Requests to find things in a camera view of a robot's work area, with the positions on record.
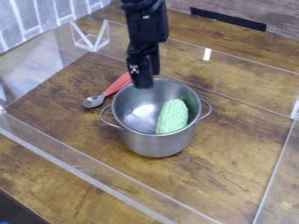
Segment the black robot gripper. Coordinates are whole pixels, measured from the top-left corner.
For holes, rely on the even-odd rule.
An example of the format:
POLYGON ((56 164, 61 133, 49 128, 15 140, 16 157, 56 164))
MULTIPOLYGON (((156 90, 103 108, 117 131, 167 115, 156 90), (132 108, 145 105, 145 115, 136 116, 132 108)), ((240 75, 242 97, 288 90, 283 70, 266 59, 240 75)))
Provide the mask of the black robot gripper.
POLYGON ((127 68, 136 88, 153 85, 160 73, 159 44, 168 39, 165 0, 120 0, 129 37, 127 68))

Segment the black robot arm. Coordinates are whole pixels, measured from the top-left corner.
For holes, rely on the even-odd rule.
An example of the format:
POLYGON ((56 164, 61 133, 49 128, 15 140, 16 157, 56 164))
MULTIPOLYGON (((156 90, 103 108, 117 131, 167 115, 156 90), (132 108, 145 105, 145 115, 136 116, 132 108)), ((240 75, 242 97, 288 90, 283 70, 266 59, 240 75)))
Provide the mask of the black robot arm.
POLYGON ((136 88, 149 88, 160 73, 159 44, 168 39, 165 0, 120 0, 125 13, 128 47, 127 70, 136 88))

